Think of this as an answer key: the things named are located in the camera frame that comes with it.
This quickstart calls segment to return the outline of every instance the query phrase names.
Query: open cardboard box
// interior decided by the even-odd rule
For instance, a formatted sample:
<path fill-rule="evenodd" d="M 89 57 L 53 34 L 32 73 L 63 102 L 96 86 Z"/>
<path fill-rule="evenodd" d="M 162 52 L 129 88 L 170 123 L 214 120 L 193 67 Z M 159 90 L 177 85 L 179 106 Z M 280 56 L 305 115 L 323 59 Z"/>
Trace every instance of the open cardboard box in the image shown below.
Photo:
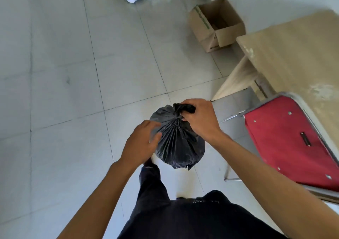
<path fill-rule="evenodd" d="M 189 13 L 189 25 L 206 52 L 233 44 L 246 34 L 244 22 L 228 0 L 195 6 Z"/>

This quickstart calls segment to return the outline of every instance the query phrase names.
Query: green tape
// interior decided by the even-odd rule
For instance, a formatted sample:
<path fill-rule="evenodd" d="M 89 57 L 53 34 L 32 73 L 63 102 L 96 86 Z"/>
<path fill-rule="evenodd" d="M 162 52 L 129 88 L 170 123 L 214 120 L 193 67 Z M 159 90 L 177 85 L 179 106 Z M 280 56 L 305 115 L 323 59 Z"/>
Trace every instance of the green tape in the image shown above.
<path fill-rule="evenodd" d="M 210 29 L 209 24 L 207 23 L 205 18 L 202 16 L 201 10 L 198 8 L 198 6 L 195 6 L 194 9 L 197 12 L 198 16 L 200 17 L 201 21 L 205 24 L 206 28 Z"/>

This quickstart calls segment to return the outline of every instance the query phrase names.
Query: tile floor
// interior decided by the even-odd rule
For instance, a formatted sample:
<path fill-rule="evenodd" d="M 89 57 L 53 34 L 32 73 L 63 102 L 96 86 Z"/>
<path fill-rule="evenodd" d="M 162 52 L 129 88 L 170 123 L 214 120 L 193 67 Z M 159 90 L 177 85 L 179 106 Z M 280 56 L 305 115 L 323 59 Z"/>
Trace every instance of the tile floor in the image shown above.
<path fill-rule="evenodd" d="M 211 99 L 238 59 L 206 54 L 189 29 L 188 11 L 206 1 L 0 0 L 0 238 L 57 237 L 136 125 L 166 104 Z M 214 107 L 222 121 L 255 102 L 244 90 Z M 221 127 L 255 151 L 242 119 Z M 276 227 L 242 182 L 224 182 L 209 145 L 190 171 L 157 164 L 171 199 L 218 189 Z M 139 171 L 105 238 L 129 219 Z"/>

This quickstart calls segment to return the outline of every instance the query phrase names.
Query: person's left arm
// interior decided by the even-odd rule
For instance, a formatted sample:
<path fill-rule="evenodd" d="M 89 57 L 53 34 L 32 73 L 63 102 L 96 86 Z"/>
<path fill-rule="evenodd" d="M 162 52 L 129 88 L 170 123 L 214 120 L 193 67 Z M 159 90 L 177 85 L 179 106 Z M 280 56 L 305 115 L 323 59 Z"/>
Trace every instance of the person's left arm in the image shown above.
<path fill-rule="evenodd" d="M 127 139 L 121 158 L 114 162 L 107 175 L 57 239 L 101 239 L 127 181 L 136 168 L 152 156 L 161 138 L 157 133 L 150 142 L 151 131 L 160 126 L 145 120 Z"/>

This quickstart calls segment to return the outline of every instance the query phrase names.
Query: chipped table surface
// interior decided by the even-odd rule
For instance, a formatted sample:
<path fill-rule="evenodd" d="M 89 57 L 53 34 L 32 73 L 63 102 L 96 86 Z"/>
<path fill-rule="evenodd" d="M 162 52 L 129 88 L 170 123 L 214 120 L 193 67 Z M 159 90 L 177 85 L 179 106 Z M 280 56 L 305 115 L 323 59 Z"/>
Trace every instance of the chipped table surface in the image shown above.
<path fill-rule="evenodd" d="M 321 11 L 243 35 L 237 41 L 276 92 L 310 107 L 339 148 L 339 16 Z"/>

